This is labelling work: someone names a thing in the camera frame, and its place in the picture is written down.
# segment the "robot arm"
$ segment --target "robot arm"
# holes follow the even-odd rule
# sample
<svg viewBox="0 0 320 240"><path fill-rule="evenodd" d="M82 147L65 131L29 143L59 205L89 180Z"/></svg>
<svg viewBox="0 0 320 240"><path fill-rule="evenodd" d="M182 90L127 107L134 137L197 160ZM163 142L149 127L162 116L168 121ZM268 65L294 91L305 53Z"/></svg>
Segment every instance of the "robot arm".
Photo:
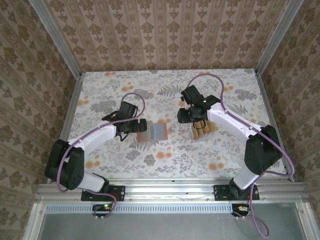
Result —
<svg viewBox="0 0 320 240"><path fill-rule="evenodd" d="M279 144L276 130L270 125L262 127L254 124L229 109L224 110L218 98L212 95L204 98L194 85L189 86L181 94L181 99L191 106L188 109L180 108L177 114L179 123L209 120L227 129L245 145L244 166L230 181L229 190L237 199L243 194L247 195L250 185L282 157L282 154L269 141L252 130L252 127ZM226 111L250 127L231 117Z"/></svg>
<svg viewBox="0 0 320 240"><path fill-rule="evenodd" d="M84 140L80 140L68 153L64 160L60 175L60 184L69 190L75 188L91 190L93 192L108 193L109 181L97 174L85 171L85 162L89 154L101 146L104 142L120 136L123 141L129 133L144 132L147 130L147 121L145 119L137 119L117 122L119 120L131 119L136 114L138 107L128 102L121 102L120 109L102 118L102 121L95 128L89 130L85 134L73 138L69 141L59 139L52 147L48 163L45 168L45 176L49 179L57 181L58 169L60 162L66 150L82 139L84 135L88 135Z"/></svg>

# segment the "patterned wall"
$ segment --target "patterned wall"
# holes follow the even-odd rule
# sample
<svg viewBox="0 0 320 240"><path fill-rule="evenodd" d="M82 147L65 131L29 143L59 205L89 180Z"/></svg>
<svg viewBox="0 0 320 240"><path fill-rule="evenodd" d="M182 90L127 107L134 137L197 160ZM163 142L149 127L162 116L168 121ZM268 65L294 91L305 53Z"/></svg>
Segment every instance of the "patterned wall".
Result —
<svg viewBox="0 0 320 240"><path fill-rule="evenodd" d="M255 68L289 0L45 0L83 72Z"/></svg>
<svg viewBox="0 0 320 240"><path fill-rule="evenodd" d="M320 1L305 0L262 75L296 178L320 223Z"/></svg>
<svg viewBox="0 0 320 240"><path fill-rule="evenodd" d="M19 239L75 79L36 12L0 0L0 239Z"/></svg>

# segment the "floral tablecloth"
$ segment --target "floral tablecloth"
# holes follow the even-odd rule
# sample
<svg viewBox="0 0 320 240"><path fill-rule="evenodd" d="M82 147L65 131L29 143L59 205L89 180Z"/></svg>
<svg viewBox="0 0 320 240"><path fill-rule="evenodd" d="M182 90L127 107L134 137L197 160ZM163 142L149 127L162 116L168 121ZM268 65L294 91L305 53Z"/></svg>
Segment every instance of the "floral tablecloth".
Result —
<svg viewBox="0 0 320 240"><path fill-rule="evenodd" d="M134 92L145 99L143 118L166 123L168 140L138 143L137 134L130 134L120 142L116 137L89 155L85 169L107 178L233 177L244 165L245 146L219 125L201 141L194 142L190 125L177 120L178 109L184 106L180 92L192 77L207 72L222 78L225 105L254 123L269 124L252 69L87 72L70 139L95 127L102 117L119 109L124 94ZM221 85L210 76L202 76L194 84L205 97L220 96ZM137 96L125 100L142 109ZM272 170L284 172L282 161Z"/></svg>

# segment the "floral wallpaper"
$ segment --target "floral wallpaper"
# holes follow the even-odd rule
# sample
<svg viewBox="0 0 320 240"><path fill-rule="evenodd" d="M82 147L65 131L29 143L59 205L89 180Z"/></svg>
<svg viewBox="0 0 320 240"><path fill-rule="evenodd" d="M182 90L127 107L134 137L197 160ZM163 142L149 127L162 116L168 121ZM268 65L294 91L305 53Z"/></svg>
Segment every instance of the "floral wallpaper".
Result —
<svg viewBox="0 0 320 240"><path fill-rule="evenodd" d="M83 72L255 68L289 0L44 0Z"/></svg>
<svg viewBox="0 0 320 240"><path fill-rule="evenodd" d="M320 226L320 1L305 0L263 72L296 179Z"/></svg>
<svg viewBox="0 0 320 240"><path fill-rule="evenodd" d="M0 0L0 239L21 239L75 79L27 0Z"/></svg>
<svg viewBox="0 0 320 240"><path fill-rule="evenodd" d="M104 116L119 109L123 95L130 92L145 100L142 118L166 123L168 136L167 140L149 142L137 142L134 133L123 142L115 137L89 154L86 171L108 179L234 177L245 164L243 142L215 123L212 132L194 140L192 124L178 123L178 110L185 106L181 91L203 72L216 74L224 81L224 104L229 109L253 123L269 124L253 69L87 72L69 139L96 127ZM205 97L220 96L221 84L211 76L198 78L194 84ZM142 109L138 96L128 95L125 101ZM271 169L285 172L281 160Z"/></svg>

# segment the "table surface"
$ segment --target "table surface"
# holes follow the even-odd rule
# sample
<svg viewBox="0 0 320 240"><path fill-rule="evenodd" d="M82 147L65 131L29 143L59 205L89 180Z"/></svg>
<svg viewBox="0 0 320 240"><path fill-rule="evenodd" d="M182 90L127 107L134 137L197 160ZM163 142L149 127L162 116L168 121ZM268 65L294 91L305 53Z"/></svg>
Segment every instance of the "table surface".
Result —
<svg viewBox="0 0 320 240"><path fill-rule="evenodd" d="M219 125L195 142L191 126L177 120L178 109L184 106L181 91L200 73L212 73L223 80L228 108L261 126L270 123L253 69L87 72L70 139L96 127L101 118L119 109L124 94L134 92L146 102L142 118L165 122L168 140L138 143L136 133L123 142L116 137L89 155L85 170L106 178L127 179L234 177L244 165L245 146ZM211 76L202 76L194 84L205 97L220 96L221 84ZM137 96L125 100L142 109ZM281 160L270 169L285 172Z"/></svg>

